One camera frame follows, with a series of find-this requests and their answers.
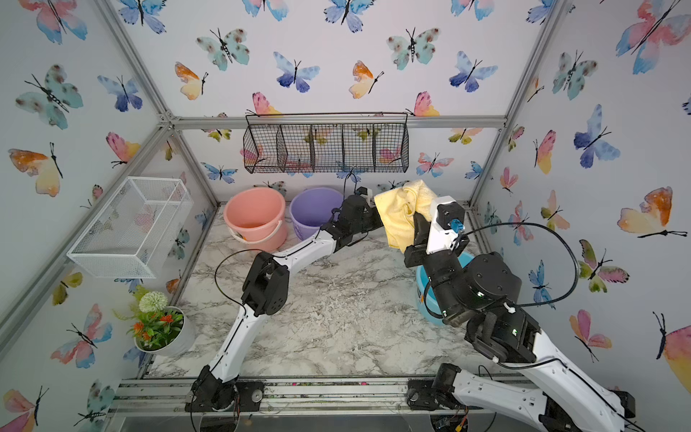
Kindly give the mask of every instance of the black cable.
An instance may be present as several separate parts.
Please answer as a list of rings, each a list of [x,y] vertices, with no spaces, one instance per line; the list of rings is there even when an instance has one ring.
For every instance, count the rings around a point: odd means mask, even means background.
[[[551,232],[561,242],[561,244],[564,245],[564,247],[566,247],[566,250],[568,251],[569,255],[571,256],[571,260],[574,262],[574,282],[572,283],[571,287],[566,292],[566,294],[562,295],[561,297],[557,297],[556,299],[552,299],[552,300],[548,300],[548,301],[541,301],[539,303],[524,303],[524,304],[518,304],[518,305],[511,305],[511,306],[514,308],[525,308],[527,306],[549,305],[552,303],[556,303],[558,301],[562,301],[563,299],[566,299],[568,296],[570,296],[571,293],[576,289],[576,285],[578,285],[578,276],[580,274],[578,259],[576,258],[576,255],[574,255],[574,251],[571,250],[571,248],[566,243],[566,241],[562,238],[562,236],[560,236],[559,234],[554,232],[552,229],[549,229],[548,227],[546,227],[544,225],[540,225],[539,223],[532,223],[532,222],[522,222],[522,223],[518,223],[518,224],[517,223],[511,223],[511,222],[502,222],[502,223],[493,223],[490,225],[485,225],[484,227],[480,227],[480,228],[474,229],[473,231],[464,233],[464,235],[469,236],[469,235],[474,234],[478,231],[482,231],[483,229],[492,228],[492,227],[500,227],[503,225],[510,225],[512,227],[516,226],[516,225],[530,225],[532,227],[539,227],[539,228],[542,228],[542,229],[545,229],[545,230]]]

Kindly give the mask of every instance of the pink bucket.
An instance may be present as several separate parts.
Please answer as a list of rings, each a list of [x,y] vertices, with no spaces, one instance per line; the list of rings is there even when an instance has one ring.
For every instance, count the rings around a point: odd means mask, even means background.
[[[247,249],[278,249],[288,235],[285,199],[270,187],[253,187],[231,198],[223,209],[230,234]]]

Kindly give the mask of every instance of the hanging wire basket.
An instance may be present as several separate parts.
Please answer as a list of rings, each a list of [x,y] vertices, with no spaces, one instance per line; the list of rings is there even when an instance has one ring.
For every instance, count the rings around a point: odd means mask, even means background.
[[[250,173],[403,173],[408,115],[246,115],[243,159]]]

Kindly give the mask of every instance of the marble floor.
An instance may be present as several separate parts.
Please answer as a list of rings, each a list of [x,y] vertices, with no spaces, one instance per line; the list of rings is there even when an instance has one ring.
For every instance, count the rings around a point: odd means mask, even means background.
[[[298,243],[289,227],[283,249]],[[219,262],[243,245],[219,212],[178,306],[197,337],[179,357],[155,357],[147,378],[197,377],[231,328],[238,306],[214,285]],[[475,241],[466,249],[478,254]],[[221,288],[239,299],[256,252],[242,252],[219,270]],[[286,304],[273,315],[245,358],[242,376],[425,375],[442,362],[477,370],[493,363],[463,340],[465,327],[437,327],[417,309],[415,270],[390,248],[384,229],[290,275]]]

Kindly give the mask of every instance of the bucket handle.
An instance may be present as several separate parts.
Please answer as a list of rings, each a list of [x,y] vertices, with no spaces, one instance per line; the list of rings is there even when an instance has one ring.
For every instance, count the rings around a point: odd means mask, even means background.
[[[283,224],[283,221],[279,220],[278,224],[276,225],[276,228],[274,228],[274,231],[271,234],[269,234],[265,238],[262,238],[261,240],[257,240],[257,241],[247,241],[247,240],[243,239],[242,236],[235,234],[235,231],[233,231],[233,229],[231,227],[228,227],[228,231],[230,231],[230,235],[232,235],[240,243],[244,243],[246,245],[255,245],[257,243],[261,243],[263,241],[269,240],[271,237],[273,237],[278,232],[278,229],[281,227],[282,224]]]

